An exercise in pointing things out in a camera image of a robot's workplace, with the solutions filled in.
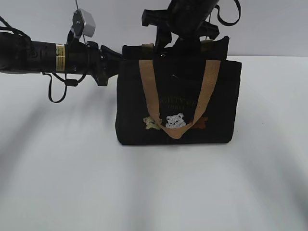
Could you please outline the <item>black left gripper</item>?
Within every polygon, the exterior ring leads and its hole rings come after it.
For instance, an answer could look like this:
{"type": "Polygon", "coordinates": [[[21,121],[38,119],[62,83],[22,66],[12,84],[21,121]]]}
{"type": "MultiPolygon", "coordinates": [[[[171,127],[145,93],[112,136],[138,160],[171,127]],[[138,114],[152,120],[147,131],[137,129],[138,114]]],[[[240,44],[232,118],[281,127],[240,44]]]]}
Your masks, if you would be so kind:
{"type": "Polygon", "coordinates": [[[123,55],[105,45],[99,47],[96,42],[88,41],[87,48],[90,54],[89,71],[98,86],[107,86],[108,71],[118,71],[123,55]]]}

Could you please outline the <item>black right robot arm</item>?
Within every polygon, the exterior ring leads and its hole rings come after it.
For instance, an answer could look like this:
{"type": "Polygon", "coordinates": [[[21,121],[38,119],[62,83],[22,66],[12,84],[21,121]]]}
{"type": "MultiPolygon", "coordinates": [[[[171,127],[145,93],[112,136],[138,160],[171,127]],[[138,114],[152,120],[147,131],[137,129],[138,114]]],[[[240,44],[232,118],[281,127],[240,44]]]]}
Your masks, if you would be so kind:
{"type": "Polygon", "coordinates": [[[214,40],[219,35],[218,26],[206,21],[217,0],[172,0],[165,10],[144,10],[142,26],[157,27],[154,52],[160,53],[178,35],[175,47],[191,47],[200,37],[214,40]]]}

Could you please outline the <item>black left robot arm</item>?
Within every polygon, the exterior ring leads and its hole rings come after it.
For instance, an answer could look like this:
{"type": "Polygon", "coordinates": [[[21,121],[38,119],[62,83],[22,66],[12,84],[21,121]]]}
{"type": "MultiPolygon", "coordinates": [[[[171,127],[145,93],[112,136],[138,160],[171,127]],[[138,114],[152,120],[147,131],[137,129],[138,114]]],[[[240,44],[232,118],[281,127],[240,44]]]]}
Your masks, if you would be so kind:
{"type": "Polygon", "coordinates": [[[28,41],[20,35],[0,34],[0,71],[6,74],[53,73],[90,75],[106,86],[117,75],[123,56],[96,42],[73,39],[61,45],[28,41]]]}

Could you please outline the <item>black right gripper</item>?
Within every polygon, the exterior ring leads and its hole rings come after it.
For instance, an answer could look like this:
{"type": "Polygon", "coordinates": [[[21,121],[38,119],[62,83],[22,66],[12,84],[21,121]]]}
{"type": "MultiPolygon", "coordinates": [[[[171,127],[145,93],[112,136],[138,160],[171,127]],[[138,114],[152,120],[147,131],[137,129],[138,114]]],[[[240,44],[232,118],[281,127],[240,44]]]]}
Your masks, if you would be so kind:
{"type": "Polygon", "coordinates": [[[144,10],[142,26],[156,26],[154,52],[160,53],[172,41],[171,33],[178,35],[174,47],[197,47],[200,37],[218,36],[218,26],[205,21],[202,15],[190,11],[144,10]]]}

